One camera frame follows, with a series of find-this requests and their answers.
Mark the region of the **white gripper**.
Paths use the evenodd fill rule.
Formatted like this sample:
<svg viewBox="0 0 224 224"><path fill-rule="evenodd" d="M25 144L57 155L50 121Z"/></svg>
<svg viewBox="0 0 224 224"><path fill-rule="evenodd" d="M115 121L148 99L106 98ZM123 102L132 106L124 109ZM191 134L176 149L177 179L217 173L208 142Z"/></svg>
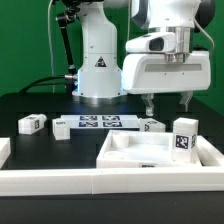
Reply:
<svg viewBox="0 0 224 224"><path fill-rule="evenodd" d="M149 33L126 43L122 87L127 93L143 94L149 117L154 114L154 95L148 93L182 92L180 105L187 112L192 91L206 90L211 83L209 53L193 51L182 58L174 54L177 46L173 32Z"/></svg>

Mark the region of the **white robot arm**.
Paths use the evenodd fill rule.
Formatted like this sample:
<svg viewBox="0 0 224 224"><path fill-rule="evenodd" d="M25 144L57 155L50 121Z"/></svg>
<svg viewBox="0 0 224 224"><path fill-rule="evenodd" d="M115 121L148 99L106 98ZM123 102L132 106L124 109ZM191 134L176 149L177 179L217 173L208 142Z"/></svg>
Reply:
<svg viewBox="0 0 224 224"><path fill-rule="evenodd" d="M68 61L73 96L84 102L111 102L140 94L153 114L156 93L179 92L189 104L193 93L211 82L211 51L194 48L215 14L215 0L54 0L65 5L56 17ZM117 30L106 7L129 5L129 17L147 33L126 42L127 56L117 65Z"/></svg>

